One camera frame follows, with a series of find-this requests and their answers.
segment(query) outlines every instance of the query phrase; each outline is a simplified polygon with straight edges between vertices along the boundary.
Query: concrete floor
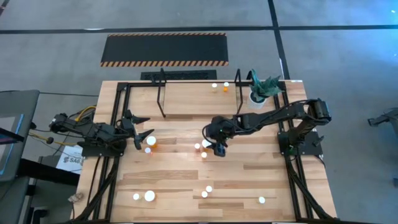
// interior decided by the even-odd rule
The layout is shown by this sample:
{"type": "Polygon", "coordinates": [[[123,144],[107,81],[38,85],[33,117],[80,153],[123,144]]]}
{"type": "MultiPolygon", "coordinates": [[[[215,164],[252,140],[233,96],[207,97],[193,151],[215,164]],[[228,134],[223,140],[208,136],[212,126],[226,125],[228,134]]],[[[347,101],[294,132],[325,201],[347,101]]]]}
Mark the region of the concrete floor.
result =
{"type": "MultiPolygon", "coordinates": [[[[393,0],[274,4],[280,26],[398,22],[393,0]]],[[[10,0],[0,17],[0,30],[271,25],[268,3],[261,0],[10,0]]],[[[103,80],[138,80],[141,72],[154,70],[101,68],[106,35],[0,35],[0,91],[97,95],[103,80]]],[[[332,112],[333,121],[318,130],[325,135],[324,160],[338,216],[397,223],[398,189],[392,178],[398,176],[398,141],[389,124],[371,128],[366,120],[398,106],[398,31],[300,30],[281,35],[291,79],[304,80],[308,97],[326,100],[332,112]]],[[[255,68],[263,78],[281,74],[273,31],[228,32],[228,52],[228,67],[211,68],[220,79],[233,78],[237,68],[255,68]]],[[[96,97],[41,95],[34,121],[44,129],[56,113],[95,103],[96,97]]],[[[29,140],[24,157],[52,153],[29,140]]]]}

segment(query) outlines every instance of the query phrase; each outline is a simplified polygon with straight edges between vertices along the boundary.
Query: black and orange striped mat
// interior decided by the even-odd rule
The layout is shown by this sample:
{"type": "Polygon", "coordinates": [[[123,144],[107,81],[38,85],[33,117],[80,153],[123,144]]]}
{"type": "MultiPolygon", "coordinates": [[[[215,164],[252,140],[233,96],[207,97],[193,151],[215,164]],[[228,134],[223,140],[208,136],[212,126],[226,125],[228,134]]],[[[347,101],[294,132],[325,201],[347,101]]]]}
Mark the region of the black and orange striped mat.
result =
{"type": "Polygon", "coordinates": [[[102,67],[227,66],[225,33],[110,34],[102,67]]]}

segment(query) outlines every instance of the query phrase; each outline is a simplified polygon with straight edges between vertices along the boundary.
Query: white pot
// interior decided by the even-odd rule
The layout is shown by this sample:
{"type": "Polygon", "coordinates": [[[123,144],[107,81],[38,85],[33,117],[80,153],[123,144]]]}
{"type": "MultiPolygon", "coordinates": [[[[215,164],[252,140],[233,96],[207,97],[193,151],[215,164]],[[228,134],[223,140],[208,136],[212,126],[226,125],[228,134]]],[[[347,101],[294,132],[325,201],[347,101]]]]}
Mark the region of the white pot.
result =
{"type": "Polygon", "coordinates": [[[266,103],[266,101],[267,101],[268,98],[266,98],[266,99],[265,99],[263,102],[261,102],[261,103],[256,103],[256,102],[254,102],[254,101],[251,99],[251,97],[250,97],[251,93],[252,93],[252,91],[250,90],[250,94],[249,94],[249,96],[248,96],[248,108],[250,108],[250,109],[261,109],[261,108],[264,106],[264,104],[266,103]]]}

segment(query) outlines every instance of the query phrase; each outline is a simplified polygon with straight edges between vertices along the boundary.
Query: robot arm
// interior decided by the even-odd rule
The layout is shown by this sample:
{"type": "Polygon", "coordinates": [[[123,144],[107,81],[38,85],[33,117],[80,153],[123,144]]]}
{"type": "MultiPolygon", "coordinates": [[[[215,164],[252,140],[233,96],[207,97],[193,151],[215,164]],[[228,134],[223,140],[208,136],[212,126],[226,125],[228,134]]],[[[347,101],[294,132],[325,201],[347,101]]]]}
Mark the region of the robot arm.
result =
{"type": "Polygon", "coordinates": [[[93,123],[86,118],[81,121],[70,119],[65,113],[55,115],[50,123],[54,133],[72,132],[81,135],[84,142],[78,142],[83,148],[82,156],[121,156],[127,146],[126,139],[133,138],[136,149],[141,149],[141,142],[154,130],[137,133],[134,124],[139,124],[149,118],[138,118],[129,110],[118,120],[117,126],[105,123],[93,123]]]}
{"type": "Polygon", "coordinates": [[[216,156],[225,156],[225,148],[228,147],[226,140],[237,135],[248,135],[262,129],[262,127],[287,121],[290,119],[302,119],[302,122],[293,129],[289,130],[289,144],[297,147],[303,142],[304,137],[317,125],[326,125],[331,121],[331,116],[327,104],[320,100],[296,101],[274,111],[262,114],[246,113],[234,115],[232,119],[222,116],[215,116],[211,123],[206,125],[203,130],[206,137],[214,139],[208,146],[214,150],[216,156]]]}

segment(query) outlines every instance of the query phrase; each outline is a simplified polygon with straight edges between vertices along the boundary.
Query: green plant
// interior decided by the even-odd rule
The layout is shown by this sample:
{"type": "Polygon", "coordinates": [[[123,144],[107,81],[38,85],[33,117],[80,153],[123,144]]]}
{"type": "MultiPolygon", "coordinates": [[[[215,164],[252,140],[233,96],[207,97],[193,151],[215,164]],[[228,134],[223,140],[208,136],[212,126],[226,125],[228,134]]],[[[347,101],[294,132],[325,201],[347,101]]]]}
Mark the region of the green plant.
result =
{"type": "Polygon", "coordinates": [[[254,69],[251,70],[251,73],[254,84],[250,85],[250,89],[253,92],[253,96],[257,102],[260,102],[270,96],[274,96],[282,91],[278,87],[280,76],[276,78],[269,77],[266,81],[262,82],[260,79],[258,79],[257,73],[254,69]]]}

